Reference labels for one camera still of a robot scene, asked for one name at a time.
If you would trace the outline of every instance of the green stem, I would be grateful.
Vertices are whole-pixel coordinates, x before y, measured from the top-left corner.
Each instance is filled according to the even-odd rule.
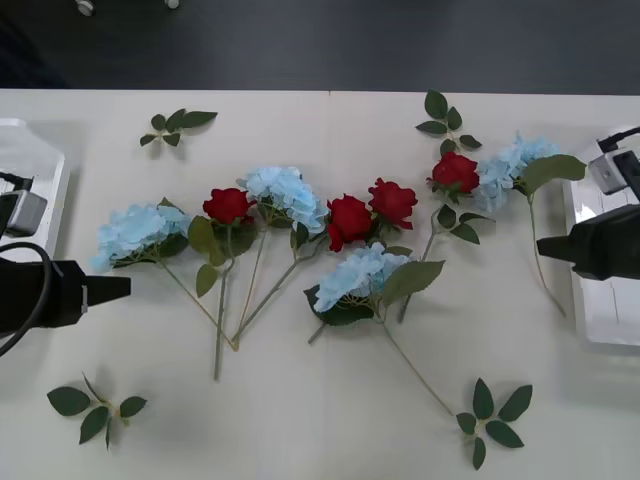
[[[216,327],[218,326],[218,322],[216,322],[215,318],[213,318],[211,316],[211,314],[209,312],[207,312],[207,310],[200,304],[200,302],[198,301],[198,299],[196,297],[193,296],[193,294],[189,291],[189,289],[180,281],[180,279],[178,277],[176,277],[174,275],[174,273],[169,270],[169,267],[167,267],[167,265],[161,260],[161,259],[157,259],[156,260],[158,262],[158,264],[164,268],[166,270],[166,272],[171,275],[171,278],[173,278],[176,283],[178,285],[180,285],[180,287],[185,291],[185,293],[187,295],[189,295],[189,297],[191,298],[191,300],[193,300],[193,303],[196,304],[196,306],[202,311],[202,313],[204,313],[207,317],[209,317],[209,320],[211,320],[211,323],[213,323]],[[229,344],[229,346],[231,348],[233,348],[235,350],[235,347],[233,345],[233,343],[231,342],[231,340],[229,340],[227,338],[227,336],[225,335],[224,339],[226,340],[226,342]]]
[[[236,264],[236,257],[231,246],[231,226],[227,226],[227,248],[231,254],[231,263],[222,273],[222,285],[220,286],[220,303],[218,305],[218,331],[216,333],[216,363],[213,367],[213,379],[217,382],[220,379],[220,355],[222,353],[222,321],[224,318],[224,291],[227,286],[227,275]]]
[[[256,279],[256,272],[258,271],[258,263],[260,262],[260,255],[262,255],[262,248],[264,247],[264,240],[267,238],[268,225],[265,225],[262,239],[260,240],[260,247],[258,248],[258,256],[256,257],[256,264],[253,267],[253,275],[251,275],[251,283],[249,284],[249,292],[247,293],[247,300],[244,302],[244,308],[242,309],[242,316],[240,317],[240,323],[238,324],[238,331],[242,327],[244,318],[247,315],[247,308],[249,308],[249,302],[251,300],[251,293],[253,292],[253,283]]]
[[[256,318],[256,316],[258,315],[260,310],[262,310],[262,307],[264,307],[267,304],[269,299],[273,296],[274,293],[276,293],[278,291],[278,289],[280,288],[282,283],[287,279],[287,277],[291,274],[291,272],[293,272],[295,270],[295,268],[298,265],[300,265],[303,262],[306,262],[307,260],[311,260],[313,257],[315,257],[318,254],[318,252],[320,251],[320,246],[322,245],[323,241],[324,241],[324,238],[321,238],[321,239],[318,240],[318,243],[316,244],[316,248],[313,251],[313,253],[311,253],[311,255],[307,255],[306,257],[302,257],[302,258],[297,258],[291,264],[291,266],[287,269],[287,271],[284,272],[284,275],[282,275],[282,277],[280,277],[280,280],[278,280],[276,282],[276,284],[273,286],[273,288],[271,290],[269,290],[269,293],[267,293],[267,295],[258,304],[256,309],[251,313],[251,315],[249,315],[247,320],[242,325],[240,325],[240,328],[238,329],[238,333],[236,333],[236,335],[231,339],[231,341],[236,345],[236,347],[238,347],[238,343],[240,341],[240,336],[245,331],[245,329],[249,326],[249,324]]]
[[[425,381],[424,378],[422,378],[422,375],[420,375],[420,372],[418,372],[418,370],[416,369],[416,367],[413,366],[413,364],[411,363],[411,361],[409,360],[409,358],[404,354],[404,352],[402,351],[402,349],[400,348],[400,345],[398,345],[396,343],[396,341],[393,339],[393,337],[391,336],[391,332],[389,331],[389,329],[387,328],[387,326],[384,324],[384,322],[381,323],[382,328],[384,329],[384,332],[387,334],[387,337],[389,338],[389,340],[391,341],[391,343],[393,344],[394,347],[396,347],[396,350],[398,350],[398,352],[400,353],[400,355],[402,355],[402,358],[404,358],[405,362],[407,362],[407,365],[409,365],[409,367],[411,368],[411,370],[413,370],[413,373],[416,374],[416,376],[418,377],[418,379],[420,380],[420,383],[422,383],[422,385],[429,391],[429,393],[431,395],[433,395],[433,398],[435,398],[438,403],[440,405],[442,405],[442,408],[444,408],[447,413],[449,415],[451,415],[452,417],[455,416],[455,414],[453,413],[453,411],[447,406],[446,403],[444,403],[442,401],[442,399],[436,394],[436,392],[429,386],[429,384]]]
[[[558,308],[562,316],[566,318],[567,314],[565,313],[564,308],[562,308],[562,305],[560,305],[560,302],[556,299],[556,297],[553,296],[553,294],[551,293],[551,290],[549,290],[549,287],[547,287],[547,283],[544,280],[544,275],[542,274],[542,268],[540,267],[540,257],[538,256],[538,248],[536,247],[536,221],[533,214],[533,195],[527,196],[527,203],[529,203],[529,213],[531,215],[531,232],[533,235],[533,254],[536,257],[536,265],[538,266],[538,273],[540,274],[540,280],[542,281],[542,286],[544,287],[545,291],[547,292],[547,295],[549,296],[551,301],[554,303],[554,305]]]
[[[323,323],[322,326],[316,330],[316,332],[311,335],[311,338],[309,340],[307,340],[307,343],[309,345],[313,345],[313,342],[315,342],[317,340],[317,338],[320,336],[320,334],[324,331],[324,328],[327,326],[326,323]]]
[[[424,262],[427,259],[427,255],[429,254],[429,250],[431,250],[431,246],[433,245],[433,240],[436,238],[438,234],[438,230],[436,227],[436,216],[442,207],[439,207],[431,214],[431,236],[429,236],[429,241],[427,242],[427,248],[424,249],[424,253],[422,254],[422,258],[420,258],[421,262]],[[400,307],[400,313],[398,314],[398,323],[402,323],[404,321],[404,316],[407,314],[407,308],[409,307],[409,302],[411,301],[411,295],[409,295],[402,307]]]

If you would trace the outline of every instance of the table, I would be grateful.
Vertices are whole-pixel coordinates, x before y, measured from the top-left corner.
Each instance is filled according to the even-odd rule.
[[[484,143],[475,159],[515,131],[545,135],[569,153],[608,129],[640,123],[640,98],[449,94],[467,133]],[[422,249],[436,198],[424,179],[438,141],[413,127],[426,120],[423,93],[0,91],[0,115],[30,122],[74,163],[58,257],[89,270],[96,231],[112,210],[167,196],[191,214],[214,187],[249,169],[298,166],[323,197],[366,197],[378,176],[418,192],[415,230],[402,244]],[[156,113],[220,112],[206,132],[176,150],[140,148]],[[540,236],[564,231],[559,185],[536,198]],[[0,474],[7,479],[626,479],[640,469],[640,361],[591,353],[573,325],[567,265],[543,268],[569,311],[559,317],[537,283],[527,205],[513,201],[479,226],[482,244],[438,238],[440,278],[417,296],[398,342],[455,411],[470,409],[482,377],[504,401],[533,383],[515,424],[526,447],[489,444],[475,472],[455,420],[421,387],[375,325],[318,327],[301,290],[343,254],[300,270],[226,349],[212,380],[214,328],[171,278],[152,265],[123,272],[131,297],[96,307],[72,328],[32,331],[0,362]],[[290,259],[288,239],[267,240],[254,305]],[[236,325],[256,249],[231,278],[226,321]],[[171,262],[193,286],[198,258]],[[202,299],[217,308],[217,288]],[[60,417],[46,393],[82,372],[120,401],[149,399],[126,431],[79,447],[79,419]]]

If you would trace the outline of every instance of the flower arrangement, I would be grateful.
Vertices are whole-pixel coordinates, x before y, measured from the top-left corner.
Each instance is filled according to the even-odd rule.
[[[369,189],[372,194],[369,202],[371,209],[363,201],[347,194],[341,199],[327,202],[325,206],[295,167],[258,168],[238,183],[247,188],[250,198],[256,202],[262,238],[238,331],[232,339],[236,346],[243,332],[287,277],[300,264],[320,253],[325,239],[330,240],[331,251],[339,252],[346,244],[372,242],[382,239],[387,231],[410,229],[411,223],[405,217],[411,215],[412,207],[417,203],[412,190],[379,178],[376,186]],[[253,312],[247,315],[264,239],[270,227],[291,229],[290,245],[294,260]]]
[[[204,215],[193,218],[166,198],[158,205],[132,205],[124,213],[114,213],[110,224],[98,232],[99,252],[92,259],[98,271],[117,269],[136,263],[152,263],[164,269],[189,295],[216,327],[214,379],[220,376],[223,342],[238,350],[242,335],[263,311],[268,301],[282,287],[298,266],[317,256],[327,246],[340,253],[345,246],[357,244],[335,269],[317,285],[304,290],[309,307],[320,321],[309,344],[329,327],[342,327],[358,321],[370,321],[380,326],[386,338],[417,375],[422,385],[452,417],[455,416],[467,440],[473,444],[472,463],[479,469],[486,456],[482,429],[489,437],[508,448],[524,446],[520,437],[507,423],[517,420],[529,407],[531,385],[518,388],[497,413],[489,388],[478,379],[473,396],[473,413],[454,415],[453,410],[436,394],[411,363],[409,356],[396,342],[388,327],[388,312],[401,303],[397,321],[402,323],[412,295],[427,289],[442,273],[445,260],[428,261],[436,235],[450,234],[472,244],[480,244],[473,228],[477,220],[493,221],[476,211],[495,212],[506,204],[509,191],[524,195],[531,215],[534,254],[542,286],[564,314],[561,305],[548,289],[538,252],[535,248],[535,193],[555,178],[580,180],[585,165],[575,157],[560,154],[558,148],[545,139],[528,141],[519,134],[512,145],[486,161],[476,162],[466,155],[482,147],[469,134],[458,135],[463,121],[460,112],[450,106],[444,95],[430,90],[425,98],[425,110],[432,118],[416,126],[428,135],[441,137],[440,160],[426,179],[432,192],[439,195],[440,205],[431,214],[431,233],[422,255],[411,249],[388,245],[391,238],[403,230],[413,229],[410,217],[418,204],[412,189],[378,178],[368,189],[368,202],[343,193],[342,198],[325,202],[312,186],[305,182],[295,167],[266,166],[249,172],[238,180],[240,188],[214,188],[202,204]],[[156,138],[177,146],[184,129],[204,125],[215,118],[213,112],[189,112],[181,109],[165,119],[156,115],[151,124],[157,133],[145,135],[146,145]],[[289,230],[293,260],[271,290],[249,312],[256,272],[270,229]],[[227,280],[239,257],[249,251],[259,239],[256,261],[246,301],[231,338],[225,333],[224,312]],[[200,304],[196,296],[167,267],[165,259],[178,255],[191,246],[205,259],[196,274],[196,296],[207,294],[220,280],[217,320]],[[93,438],[106,427],[109,447],[111,421],[137,414],[146,404],[140,397],[125,400],[115,409],[100,397],[85,377],[88,389],[100,404],[92,410],[81,427],[80,443]],[[60,387],[48,394],[52,406],[62,415],[85,411],[89,397],[72,387]]]
[[[429,121],[418,125],[416,128],[431,135],[441,136],[449,134],[451,130],[457,130],[462,125],[460,114],[453,107],[448,109],[447,100],[439,92],[430,90],[425,98],[427,113],[441,121]],[[460,137],[460,144],[469,148],[479,148],[477,141],[471,142]],[[473,205],[486,212],[495,212],[504,206],[508,199],[508,191],[516,190],[527,198],[529,213],[531,216],[531,230],[533,235],[533,249],[540,275],[540,281],[545,292],[558,308],[563,316],[566,316],[560,302],[554,297],[547,287],[540,258],[536,248],[536,226],[533,211],[533,201],[536,191],[553,179],[581,180],[584,178],[586,165],[570,155],[559,154],[558,148],[549,141],[538,138],[533,141],[524,140],[520,134],[509,147],[504,148],[488,161],[475,162],[465,156],[455,153],[459,150],[458,142],[448,144],[444,142],[440,147],[442,158],[433,168],[432,176],[428,178],[434,192],[441,192],[445,201],[450,199],[458,204],[459,198],[472,197]],[[445,229],[453,226],[455,212],[447,204],[443,204],[432,217],[432,234],[424,258],[428,254],[433,236],[438,233],[433,222],[437,215],[440,225]],[[452,228],[450,233],[472,243],[479,243],[475,231],[467,225],[468,220],[485,218],[478,214],[462,214],[460,225]],[[400,321],[404,318],[410,298],[400,312]]]

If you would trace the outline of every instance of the hydrangea bloom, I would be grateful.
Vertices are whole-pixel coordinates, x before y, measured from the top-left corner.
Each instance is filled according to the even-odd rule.
[[[191,219],[174,207],[131,205],[125,213],[113,212],[111,223],[98,230],[99,252],[90,260],[104,272],[120,259],[139,253],[171,234],[187,236]]]
[[[544,138],[528,142],[517,133],[510,147],[478,164],[480,184],[473,191],[478,206],[489,212],[502,207],[507,201],[507,190],[513,188],[513,181],[522,175],[525,167],[533,160],[556,153],[558,148]]]
[[[334,272],[320,281],[316,293],[318,301],[313,306],[315,311],[326,312],[347,294],[367,297],[372,292],[382,291],[385,280],[400,265],[409,262],[409,257],[404,255],[383,252],[381,243],[355,249]]]
[[[246,188],[253,198],[271,197],[273,205],[286,212],[293,220],[293,228],[302,223],[310,233],[324,230],[324,217],[329,210],[313,194],[311,186],[302,181],[300,170],[295,167],[261,167],[247,175],[238,184]]]

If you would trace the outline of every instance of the rose bloom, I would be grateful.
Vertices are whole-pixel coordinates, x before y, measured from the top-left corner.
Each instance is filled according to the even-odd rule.
[[[217,220],[223,225],[231,225],[233,221],[240,217],[243,223],[252,223],[253,217],[247,216],[251,205],[256,202],[247,200],[247,192],[237,188],[227,188],[211,190],[211,200],[202,204],[202,209],[213,220]]]
[[[393,225],[413,230],[411,222],[405,220],[413,213],[413,206],[418,203],[416,192],[410,188],[400,188],[395,182],[376,180],[376,186],[369,188],[373,199],[369,202],[374,212],[382,215]]]
[[[343,195],[327,202],[331,215],[329,223],[330,250],[339,252],[345,243],[365,240],[371,229],[371,212],[364,202],[351,195]]]
[[[480,177],[476,173],[477,162],[455,152],[447,152],[442,156],[438,164],[433,167],[432,180],[447,187],[455,183],[460,184],[460,192],[471,193],[480,183]]]

